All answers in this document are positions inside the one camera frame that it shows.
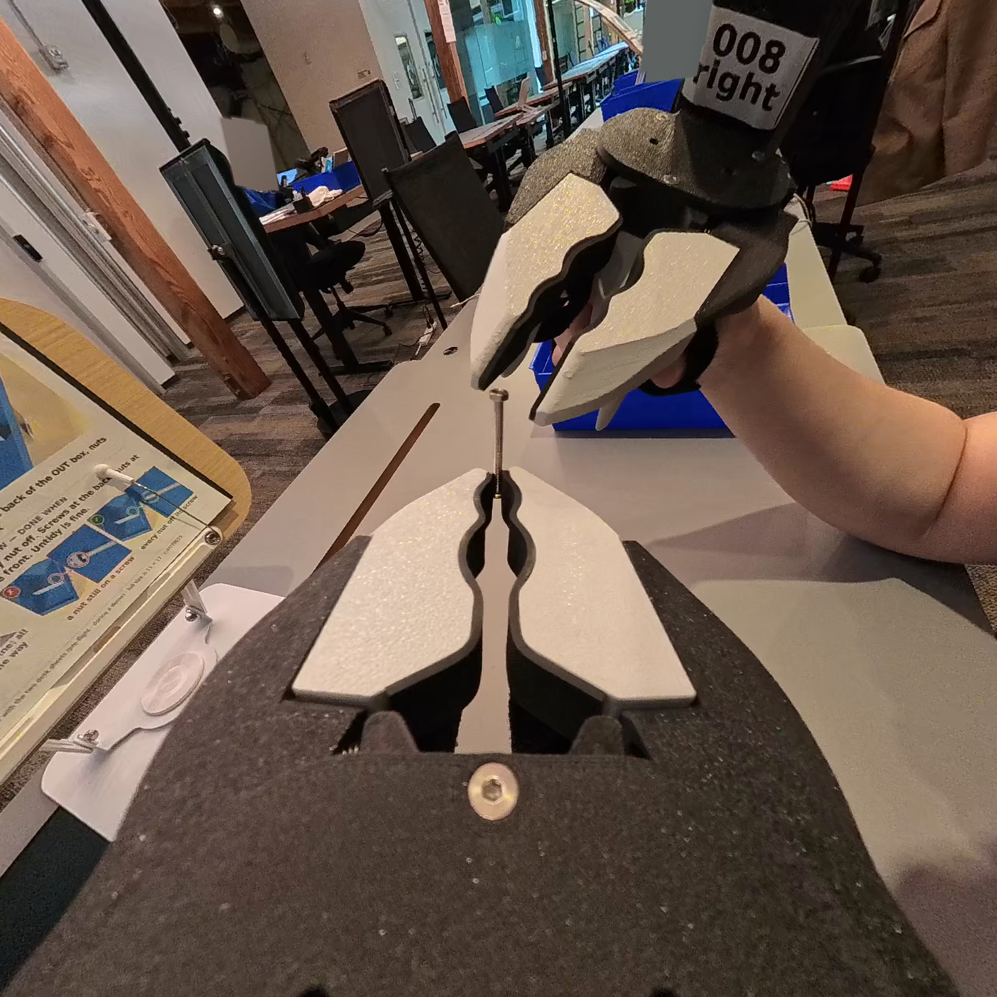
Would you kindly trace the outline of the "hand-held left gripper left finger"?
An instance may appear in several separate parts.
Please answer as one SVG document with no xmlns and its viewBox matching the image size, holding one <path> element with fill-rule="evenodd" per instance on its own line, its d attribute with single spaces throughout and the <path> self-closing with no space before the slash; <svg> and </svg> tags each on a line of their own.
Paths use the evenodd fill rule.
<svg viewBox="0 0 997 997">
<path fill-rule="evenodd" d="M 297 698 L 379 708 L 479 644 L 493 475 L 466 471 L 367 538 L 292 683 Z"/>
</svg>

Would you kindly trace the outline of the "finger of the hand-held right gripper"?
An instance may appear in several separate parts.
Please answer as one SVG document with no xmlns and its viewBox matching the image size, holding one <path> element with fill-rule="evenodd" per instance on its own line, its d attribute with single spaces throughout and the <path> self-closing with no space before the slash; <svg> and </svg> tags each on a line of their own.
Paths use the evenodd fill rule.
<svg viewBox="0 0 997 997">
<path fill-rule="evenodd" d="M 571 285 L 605 266 L 621 221 L 599 185 L 572 173 L 501 236 L 471 319 L 474 389 L 488 390 L 567 317 Z"/>
<path fill-rule="evenodd" d="M 539 426 L 597 413 L 605 427 L 628 393 L 652 379 L 697 331 L 696 316 L 739 248 L 716 235 L 662 231 L 643 248 L 635 284 L 612 296 L 580 334 L 531 412 Z"/>
</svg>

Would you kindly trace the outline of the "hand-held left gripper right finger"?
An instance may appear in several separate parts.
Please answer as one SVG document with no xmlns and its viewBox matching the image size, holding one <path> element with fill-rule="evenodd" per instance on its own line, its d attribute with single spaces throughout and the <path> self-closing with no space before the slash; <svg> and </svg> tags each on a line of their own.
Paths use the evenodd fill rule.
<svg viewBox="0 0 997 997">
<path fill-rule="evenodd" d="M 509 638 L 526 660 L 509 690 L 539 717 L 568 706 L 556 685 L 603 715 L 685 707 L 696 692 L 618 533 L 521 467 L 505 474 Z"/>
</svg>

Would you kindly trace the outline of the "blue plastic bin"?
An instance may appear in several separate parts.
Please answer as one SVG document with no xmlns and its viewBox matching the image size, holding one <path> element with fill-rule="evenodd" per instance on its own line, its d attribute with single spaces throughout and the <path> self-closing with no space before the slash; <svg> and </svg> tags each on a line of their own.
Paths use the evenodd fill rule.
<svg viewBox="0 0 997 997">
<path fill-rule="evenodd" d="M 785 263 L 766 285 L 764 295 L 775 303 L 780 312 L 789 318 L 793 317 L 788 268 Z M 553 346 L 552 341 L 540 342 L 530 361 L 530 370 L 540 389 L 545 388 L 555 371 Z M 555 424 L 555 431 L 593 432 L 596 415 L 597 413 L 589 413 L 558 422 Z M 650 395 L 639 389 L 631 391 L 608 424 L 606 432 L 643 430 L 652 432 L 662 430 L 680 435 L 697 433 L 729 435 L 728 427 L 700 391 L 671 396 Z"/>
</svg>

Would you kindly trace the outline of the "person's right forearm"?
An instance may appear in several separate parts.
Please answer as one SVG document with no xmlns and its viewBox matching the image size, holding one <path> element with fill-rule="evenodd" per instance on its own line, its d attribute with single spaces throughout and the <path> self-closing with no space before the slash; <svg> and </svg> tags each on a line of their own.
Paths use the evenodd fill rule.
<svg viewBox="0 0 997 997">
<path fill-rule="evenodd" d="M 995 564 L 995 413 L 964 419 L 815 342 L 796 370 L 789 399 L 766 403 L 762 425 L 738 437 L 790 497 L 895 553 Z"/>
</svg>

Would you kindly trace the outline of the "person's right hand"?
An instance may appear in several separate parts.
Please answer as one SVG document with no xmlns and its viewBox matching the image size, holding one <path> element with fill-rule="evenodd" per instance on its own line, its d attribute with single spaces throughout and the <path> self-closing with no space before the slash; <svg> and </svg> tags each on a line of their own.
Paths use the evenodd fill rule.
<svg viewBox="0 0 997 997">
<path fill-rule="evenodd" d="M 716 349 L 698 377 L 700 390 L 733 435 L 751 435 L 766 403 L 789 399 L 796 366 L 814 342 L 765 296 L 717 318 L 714 330 Z"/>
</svg>

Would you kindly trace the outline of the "black office chair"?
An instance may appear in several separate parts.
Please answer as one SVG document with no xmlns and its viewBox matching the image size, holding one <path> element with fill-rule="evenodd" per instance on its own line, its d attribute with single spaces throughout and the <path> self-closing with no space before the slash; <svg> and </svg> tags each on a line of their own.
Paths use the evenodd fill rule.
<svg viewBox="0 0 997 997">
<path fill-rule="evenodd" d="M 823 68 L 783 140 L 782 152 L 804 198 L 805 218 L 812 224 L 815 242 L 830 251 L 830 279 L 836 277 L 844 255 L 866 260 L 861 281 L 875 281 L 881 272 L 881 256 L 864 248 L 865 228 L 854 225 L 852 218 L 873 154 L 873 135 L 889 76 L 884 52 Z M 816 189 L 847 178 L 852 181 L 839 221 L 817 221 Z"/>
<path fill-rule="evenodd" d="M 359 321 L 381 328 L 386 337 L 393 334 L 386 321 L 373 316 L 382 311 L 386 318 L 393 317 L 392 305 L 353 306 L 345 303 L 339 294 L 340 291 L 347 295 L 353 293 L 349 272 L 363 260 L 365 252 L 366 246 L 361 240 L 326 240 L 317 251 L 306 251 L 299 272 L 300 287 L 322 330 L 353 329 L 354 323 Z"/>
</svg>

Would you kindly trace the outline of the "row of wooden desks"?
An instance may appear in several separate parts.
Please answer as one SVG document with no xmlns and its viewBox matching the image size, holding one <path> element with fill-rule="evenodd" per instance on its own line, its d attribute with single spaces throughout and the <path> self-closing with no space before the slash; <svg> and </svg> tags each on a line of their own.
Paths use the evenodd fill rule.
<svg viewBox="0 0 997 997">
<path fill-rule="evenodd" d="M 454 135 L 487 179 L 487 188 L 496 192 L 499 179 L 510 179 L 515 169 L 535 160 L 539 138 L 543 138 L 544 147 L 563 140 L 568 130 L 581 126 L 599 109 L 617 80 L 636 63 L 635 54 L 625 44 L 611 46 L 563 73 L 560 86 L 551 84 L 538 95 L 503 106 L 482 125 L 475 123 L 467 101 L 461 100 L 451 106 L 452 114 L 457 115 Z"/>
</svg>

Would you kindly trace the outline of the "black monitor back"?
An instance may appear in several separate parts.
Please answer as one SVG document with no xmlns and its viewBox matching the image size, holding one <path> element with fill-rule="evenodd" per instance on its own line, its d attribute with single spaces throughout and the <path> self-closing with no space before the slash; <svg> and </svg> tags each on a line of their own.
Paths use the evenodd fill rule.
<svg viewBox="0 0 997 997">
<path fill-rule="evenodd" d="M 380 79 L 333 98 L 331 114 L 369 200 L 391 193 L 385 170 L 400 168 L 410 153 L 388 89 Z"/>
</svg>

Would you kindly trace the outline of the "wooden top desk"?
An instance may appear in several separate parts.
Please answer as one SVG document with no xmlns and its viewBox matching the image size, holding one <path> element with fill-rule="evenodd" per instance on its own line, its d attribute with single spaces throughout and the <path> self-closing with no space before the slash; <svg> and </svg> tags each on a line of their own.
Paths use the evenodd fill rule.
<svg viewBox="0 0 997 997">
<path fill-rule="evenodd" d="M 261 218 L 260 222 L 268 234 L 270 243 L 277 250 L 278 258 L 285 266 L 292 287 L 300 294 L 308 311 L 318 322 L 318 332 L 313 339 L 325 339 L 331 346 L 339 363 L 332 369 L 337 377 L 387 373 L 394 362 L 388 360 L 364 362 L 357 357 L 346 337 L 350 328 L 342 331 L 335 328 L 321 329 L 318 319 L 302 294 L 299 272 L 305 261 L 306 251 L 317 251 L 326 240 L 361 240 L 350 235 L 347 223 L 363 223 L 372 215 L 378 215 L 408 287 L 409 295 L 376 304 L 392 305 L 393 314 L 403 306 L 436 305 L 440 294 L 433 286 L 426 269 L 416 258 L 411 234 L 396 210 L 392 194 L 385 195 L 377 204 L 373 204 L 362 186 L 346 193 L 331 192 L 325 187 L 318 188 L 311 194 L 302 194 L 298 191 L 292 193 L 293 200 L 287 200 L 276 211 Z"/>
</svg>

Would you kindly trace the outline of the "tan jacket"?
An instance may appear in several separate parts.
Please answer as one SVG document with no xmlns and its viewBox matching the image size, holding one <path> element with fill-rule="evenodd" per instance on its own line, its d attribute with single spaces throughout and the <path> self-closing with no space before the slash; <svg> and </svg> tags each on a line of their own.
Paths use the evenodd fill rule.
<svg viewBox="0 0 997 997">
<path fill-rule="evenodd" d="M 996 115 L 996 3 L 924 1 L 902 36 L 858 204 L 977 168 Z"/>
</svg>

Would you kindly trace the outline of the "black monitor on stand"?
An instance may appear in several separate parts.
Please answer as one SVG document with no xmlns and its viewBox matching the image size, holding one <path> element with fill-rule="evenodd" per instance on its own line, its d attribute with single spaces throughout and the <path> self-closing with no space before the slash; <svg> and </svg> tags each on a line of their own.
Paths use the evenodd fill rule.
<svg viewBox="0 0 997 997">
<path fill-rule="evenodd" d="M 331 439 L 354 412 L 355 405 L 307 333 L 302 298 L 271 248 L 247 195 L 233 180 L 227 158 L 202 139 L 179 152 L 159 171 L 206 244 L 209 256 L 305 392 L 322 437 Z M 328 403 L 320 393 L 277 329 L 278 323 L 291 330 L 331 391 L 334 403 Z"/>
</svg>

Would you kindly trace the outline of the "printed instruction sheet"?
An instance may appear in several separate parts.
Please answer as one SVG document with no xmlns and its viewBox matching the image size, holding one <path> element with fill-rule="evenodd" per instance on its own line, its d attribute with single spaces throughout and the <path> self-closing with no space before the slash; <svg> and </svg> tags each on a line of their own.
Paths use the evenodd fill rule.
<svg viewBox="0 0 997 997">
<path fill-rule="evenodd" d="M 2 324 L 2 771 L 68 709 L 143 599 L 207 552 L 201 527 L 142 492 L 98 480 L 107 464 L 216 527 L 235 511 L 206 476 L 106 398 Z"/>
</svg>

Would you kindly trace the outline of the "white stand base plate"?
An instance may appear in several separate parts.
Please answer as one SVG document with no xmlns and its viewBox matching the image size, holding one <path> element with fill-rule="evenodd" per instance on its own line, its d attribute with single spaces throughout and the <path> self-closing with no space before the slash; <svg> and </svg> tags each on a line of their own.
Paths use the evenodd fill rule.
<svg viewBox="0 0 997 997">
<path fill-rule="evenodd" d="M 206 616 L 175 617 L 52 754 L 43 794 L 114 841 L 152 760 L 220 659 L 280 604 L 227 584 L 200 594 Z"/>
</svg>

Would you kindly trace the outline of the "wooden post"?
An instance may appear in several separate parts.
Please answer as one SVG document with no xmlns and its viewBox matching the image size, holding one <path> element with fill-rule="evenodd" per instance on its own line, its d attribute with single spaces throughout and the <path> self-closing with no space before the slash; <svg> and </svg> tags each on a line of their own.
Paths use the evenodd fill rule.
<svg viewBox="0 0 997 997">
<path fill-rule="evenodd" d="M 270 380 L 232 333 L 155 224 L 107 162 L 78 119 L 5 24 L 1 27 L 2 103 L 19 131 L 82 203 L 106 222 L 111 243 L 137 277 L 190 336 L 206 364 L 241 400 Z"/>
<path fill-rule="evenodd" d="M 457 53 L 454 16 L 450 1 L 423 2 L 430 20 L 430 31 L 436 46 L 448 102 L 467 98 L 467 87 Z"/>
</svg>

